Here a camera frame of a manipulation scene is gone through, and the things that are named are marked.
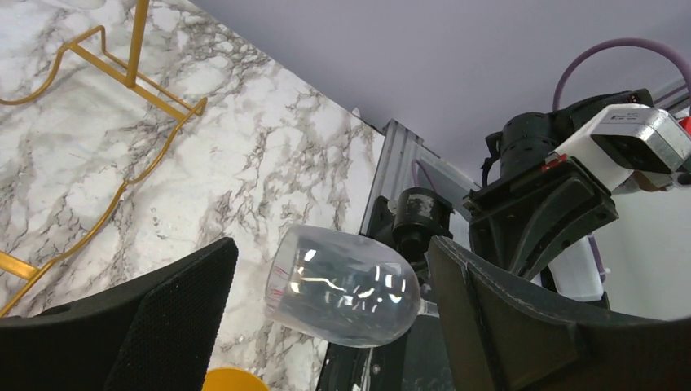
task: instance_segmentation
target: white ceiling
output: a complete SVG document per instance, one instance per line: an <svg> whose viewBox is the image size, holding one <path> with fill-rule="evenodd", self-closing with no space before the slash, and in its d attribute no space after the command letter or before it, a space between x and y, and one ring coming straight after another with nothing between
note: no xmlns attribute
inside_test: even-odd
<svg viewBox="0 0 691 391"><path fill-rule="evenodd" d="M480 177L485 135L511 117L549 111L569 62L615 37L647 37L691 58L689 0L194 0L366 121L395 118ZM637 49L596 55L563 103L679 76Z"/></svg>

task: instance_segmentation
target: glass stem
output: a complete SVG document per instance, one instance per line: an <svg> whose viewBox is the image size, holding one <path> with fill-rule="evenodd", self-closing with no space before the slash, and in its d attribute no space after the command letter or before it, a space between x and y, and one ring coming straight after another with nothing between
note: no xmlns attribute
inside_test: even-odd
<svg viewBox="0 0 691 391"><path fill-rule="evenodd" d="M420 299L420 310L417 311L417 314L438 318L439 309L437 308L437 305L435 303L427 301L425 299Z"/></svg>

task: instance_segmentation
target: red marking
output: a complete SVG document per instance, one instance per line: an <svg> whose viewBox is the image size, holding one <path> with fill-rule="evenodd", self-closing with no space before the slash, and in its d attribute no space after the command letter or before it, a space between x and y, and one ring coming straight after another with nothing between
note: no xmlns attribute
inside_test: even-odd
<svg viewBox="0 0 691 391"><path fill-rule="evenodd" d="M279 271L279 273L283 273L284 275L289 275L287 271L281 269L281 268L278 267L278 266L274 266L274 269L277 270L277 271Z"/></svg>
<svg viewBox="0 0 691 391"><path fill-rule="evenodd" d="M691 136L691 116L687 116L683 120L679 121L679 125L686 130L686 133Z"/></svg>
<svg viewBox="0 0 691 391"><path fill-rule="evenodd" d="M548 169L553 169L554 167L557 167L562 161L566 161L566 154L564 155L559 155L556 159L550 161L549 163L545 164L542 166L540 169L542 172L547 171Z"/></svg>

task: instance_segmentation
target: gray wall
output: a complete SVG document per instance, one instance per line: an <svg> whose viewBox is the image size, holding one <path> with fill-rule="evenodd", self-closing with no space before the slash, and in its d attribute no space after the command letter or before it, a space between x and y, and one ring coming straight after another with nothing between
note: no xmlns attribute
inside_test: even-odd
<svg viewBox="0 0 691 391"><path fill-rule="evenodd" d="M641 36L691 56L689 0L193 0L345 108L396 118L473 179L483 138L547 111L566 65L605 39ZM566 102L678 76L635 49L601 53Z"/></svg>
<svg viewBox="0 0 691 391"><path fill-rule="evenodd" d="M677 115L689 114L685 109ZM613 310L654 319L691 315L691 189L615 198L619 220L596 232Z"/></svg>

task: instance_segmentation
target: marble surface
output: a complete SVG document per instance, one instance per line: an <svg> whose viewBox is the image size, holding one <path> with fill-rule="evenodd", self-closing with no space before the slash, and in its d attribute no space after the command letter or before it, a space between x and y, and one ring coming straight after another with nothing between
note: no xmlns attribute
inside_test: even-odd
<svg viewBox="0 0 691 391"><path fill-rule="evenodd" d="M97 24L126 58L133 5L0 0L0 96L35 90L60 44ZM291 223L358 231L383 137L191 3L153 2L149 18L140 69L187 102L208 96L207 112L124 194L93 242L11 314L100 292L226 235L240 261L210 367L248 369L271 389L314 389L326 343L263 317L266 273ZM40 266L69 248L173 124L67 54L38 101L0 106L0 249ZM0 301L22 283L0 274Z"/></svg>

